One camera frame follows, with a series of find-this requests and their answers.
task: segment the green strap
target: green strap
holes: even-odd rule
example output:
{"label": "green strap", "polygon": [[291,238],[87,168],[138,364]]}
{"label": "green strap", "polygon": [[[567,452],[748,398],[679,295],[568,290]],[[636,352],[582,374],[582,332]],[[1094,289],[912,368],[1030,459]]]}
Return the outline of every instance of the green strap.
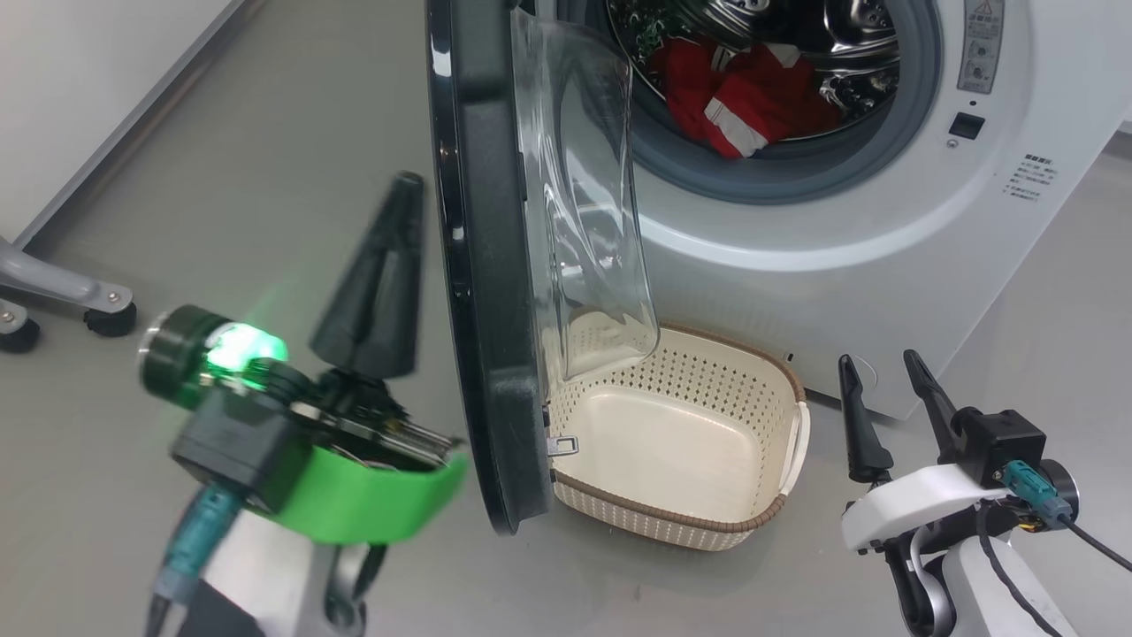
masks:
{"label": "green strap", "polygon": [[429,473],[370,468],[316,448],[286,506],[267,519],[320,544],[393,544],[417,534],[460,489],[468,457]]}

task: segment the beige basket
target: beige basket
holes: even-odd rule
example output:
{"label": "beige basket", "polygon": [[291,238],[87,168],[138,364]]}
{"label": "beige basket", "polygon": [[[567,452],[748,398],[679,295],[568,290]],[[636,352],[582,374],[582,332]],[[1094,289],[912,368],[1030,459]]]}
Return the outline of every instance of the beige basket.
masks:
{"label": "beige basket", "polygon": [[809,442],[801,384],[771,356],[684,328],[628,370],[550,397],[555,496],[625,531],[704,551],[746,540],[786,503]]}

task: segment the washing machine door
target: washing machine door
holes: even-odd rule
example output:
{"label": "washing machine door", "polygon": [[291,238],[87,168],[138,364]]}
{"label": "washing machine door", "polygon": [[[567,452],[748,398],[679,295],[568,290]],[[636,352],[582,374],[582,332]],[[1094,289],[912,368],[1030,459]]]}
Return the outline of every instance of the washing machine door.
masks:
{"label": "washing machine door", "polygon": [[588,31],[513,9],[428,5],[452,328],[499,533],[548,509],[548,456],[578,449],[547,438],[555,387],[640,362],[659,338],[633,196],[627,63]]}

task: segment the stainless steel drum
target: stainless steel drum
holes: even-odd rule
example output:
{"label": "stainless steel drum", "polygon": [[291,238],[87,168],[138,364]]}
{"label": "stainless steel drum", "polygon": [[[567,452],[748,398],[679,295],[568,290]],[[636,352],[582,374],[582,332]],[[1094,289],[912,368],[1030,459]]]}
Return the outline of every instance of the stainless steel drum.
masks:
{"label": "stainless steel drum", "polygon": [[897,92],[900,49],[883,0],[607,0],[614,36],[637,77],[663,97],[649,58],[666,37],[702,33],[732,51],[755,42],[794,44],[816,69],[817,89],[842,113],[843,130]]}

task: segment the led light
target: led light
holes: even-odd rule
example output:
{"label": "led light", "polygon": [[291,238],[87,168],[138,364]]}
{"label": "led light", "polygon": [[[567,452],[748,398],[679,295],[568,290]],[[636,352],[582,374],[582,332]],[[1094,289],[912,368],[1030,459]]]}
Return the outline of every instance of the led light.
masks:
{"label": "led light", "polygon": [[286,361],[286,344],[247,324],[229,324],[208,337],[205,363],[221,375],[241,375],[257,359]]}

